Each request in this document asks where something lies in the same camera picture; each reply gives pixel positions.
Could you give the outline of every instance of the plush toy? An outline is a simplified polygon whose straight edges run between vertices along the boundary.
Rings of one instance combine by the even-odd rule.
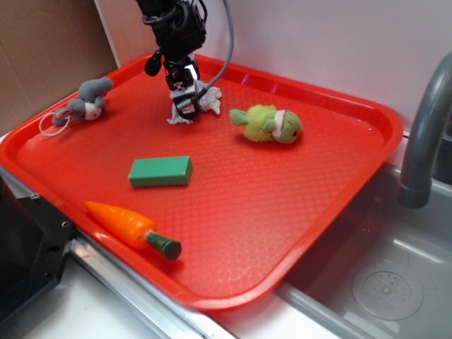
[[[55,136],[61,133],[71,119],[96,120],[100,117],[105,107],[103,97],[113,87],[113,82],[108,78],[100,78],[85,81],[78,88],[78,98],[69,101],[66,107],[58,108],[55,112],[46,114],[40,122],[40,131],[47,136]],[[42,122],[48,115],[53,115],[54,125],[63,126],[56,133],[46,133],[42,130]]]
[[[303,129],[302,122],[295,113],[285,109],[277,110],[274,106],[256,105],[247,113],[231,109],[230,117],[235,126],[245,125],[245,137],[255,142],[293,143]]]

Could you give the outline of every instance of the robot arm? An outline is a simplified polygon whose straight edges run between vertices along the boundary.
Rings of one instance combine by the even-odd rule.
[[[136,2],[143,14],[143,22],[151,26],[159,46],[145,65],[145,72],[156,76],[163,64],[170,97],[178,114],[184,119],[194,119],[200,111],[194,82],[200,75],[193,52],[206,40],[206,7],[202,0]],[[203,18],[198,2],[203,7]]]

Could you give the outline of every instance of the orange carrot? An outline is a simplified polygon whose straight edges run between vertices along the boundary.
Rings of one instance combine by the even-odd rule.
[[[103,227],[130,247],[144,249],[150,244],[169,260],[179,257],[182,250],[180,242],[157,234],[155,223],[146,216],[94,201],[85,202],[85,207]]]

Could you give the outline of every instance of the green block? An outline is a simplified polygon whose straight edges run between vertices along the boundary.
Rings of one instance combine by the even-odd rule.
[[[193,165],[190,157],[160,157],[133,162],[129,180],[134,187],[187,185]]]

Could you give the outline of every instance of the gray cable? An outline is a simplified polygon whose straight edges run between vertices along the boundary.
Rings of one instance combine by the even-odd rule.
[[[230,44],[229,44],[229,51],[227,52],[225,63],[223,64],[223,67],[220,69],[220,72],[212,79],[207,86],[202,89],[201,92],[199,92],[196,96],[196,100],[199,100],[207,93],[207,91],[213,86],[214,83],[218,81],[219,78],[225,73],[227,66],[229,65],[229,62],[231,61],[232,57],[232,51],[234,50],[234,26],[232,24],[232,14],[231,14],[231,8],[229,7],[229,3],[227,0],[223,0],[223,3],[225,5],[226,15],[227,15],[227,24],[229,25],[229,35],[230,35]]]

